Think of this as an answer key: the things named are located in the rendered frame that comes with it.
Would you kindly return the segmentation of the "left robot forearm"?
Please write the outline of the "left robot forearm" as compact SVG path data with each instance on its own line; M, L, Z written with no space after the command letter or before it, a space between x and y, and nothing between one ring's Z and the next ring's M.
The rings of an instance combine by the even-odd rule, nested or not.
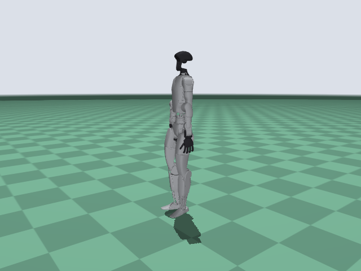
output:
M184 129L186 130L186 136L192 135L192 116L193 116L193 110L190 103L187 103L185 105L186 113L183 114L184 117Z

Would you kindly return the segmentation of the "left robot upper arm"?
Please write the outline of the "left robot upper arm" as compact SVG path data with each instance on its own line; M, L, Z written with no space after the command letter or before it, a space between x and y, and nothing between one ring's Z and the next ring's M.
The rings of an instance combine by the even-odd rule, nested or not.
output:
M185 103L181 105L181 110L185 112L185 105L190 103L192 106L192 99L193 99L193 78L190 77L183 77L182 78L182 86L184 92Z

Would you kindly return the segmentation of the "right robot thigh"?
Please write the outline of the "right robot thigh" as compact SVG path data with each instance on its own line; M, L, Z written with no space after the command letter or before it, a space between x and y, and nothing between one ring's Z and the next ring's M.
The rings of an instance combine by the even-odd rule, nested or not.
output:
M177 139L178 137L174 134L173 127L169 128L166 137L165 137L165 159L166 163L168 165L169 170L172 174L177 175L177 166L174 162L175 158L175 147L176 147L176 141L174 139Z

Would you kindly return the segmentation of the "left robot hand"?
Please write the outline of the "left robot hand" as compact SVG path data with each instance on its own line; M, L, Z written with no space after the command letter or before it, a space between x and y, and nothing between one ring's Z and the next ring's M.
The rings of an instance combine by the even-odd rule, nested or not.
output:
M193 140L191 139L192 135L191 136L186 136L186 130L184 130L184 137L185 137L185 140L184 140L183 144L181 145L180 150L184 146L183 153L185 153L185 152L190 153L191 151L193 151ZM191 150L191 146L192 146L192 150ZM186 151L186 148L187 148L187 151ZM188 148L189 148L189 151L188 151Z

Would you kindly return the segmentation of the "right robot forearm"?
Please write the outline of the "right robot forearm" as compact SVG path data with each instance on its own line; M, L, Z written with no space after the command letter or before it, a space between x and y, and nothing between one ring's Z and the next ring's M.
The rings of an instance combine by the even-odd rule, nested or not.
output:
M169 124L172 124L172 126L173 126L173 123L174 122L176 122L176 116L177 115L177 113L176 112L173 112L173 109L170 107L170 119L169 119Z

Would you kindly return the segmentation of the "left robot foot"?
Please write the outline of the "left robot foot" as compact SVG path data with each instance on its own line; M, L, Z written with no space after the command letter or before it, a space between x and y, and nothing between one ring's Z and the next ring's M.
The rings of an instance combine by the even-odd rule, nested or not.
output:
M170 215L170 217L175 218L175 217L181 216L182 214L184 214L184 213L186 213L188 211L189 211L189 209L188 209L187 206L186 206L185 210L182 210L182 208L178 208L174 213L172 213Z

